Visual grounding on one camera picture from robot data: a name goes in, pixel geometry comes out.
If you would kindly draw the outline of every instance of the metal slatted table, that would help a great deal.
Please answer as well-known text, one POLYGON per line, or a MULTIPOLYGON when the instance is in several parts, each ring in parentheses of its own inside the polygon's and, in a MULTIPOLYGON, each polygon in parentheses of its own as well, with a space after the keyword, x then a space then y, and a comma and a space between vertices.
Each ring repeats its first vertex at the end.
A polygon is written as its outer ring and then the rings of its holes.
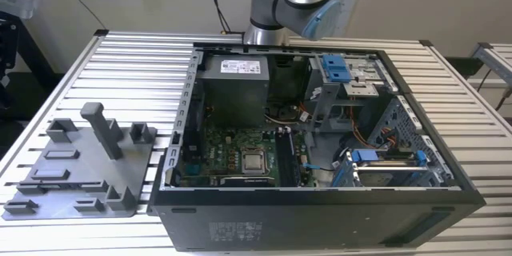
POLYGON ((512 44, 479 43, 474 57, 490 66, 507 85, 512 87, 512 44))
MULTIPOLYGON (((67 256, 70 250, 75 255, 179 254, 159 218, 147 216, 146 208, 159 156, 174 130, 194 42, 238 43, 240 37, 128 32, 94 37, 0 161, 0 213, 2 204, 12 198, 15 185, 26 178, 46 147, 51 119, 72 118, 78 126, 87 126, 79 111, 88 101, 103 103, 106 117, 116 118, 120 126, 146 121, 159 129, 139 212, 131 218, 0 219, 0 252, 67 256)), ((344 38, 318 42, 292 38, 291 45, 386 50, 488 204, 418 249, 252 254, 512 255, 512 128, 436 49, 419 41, 344 38)))

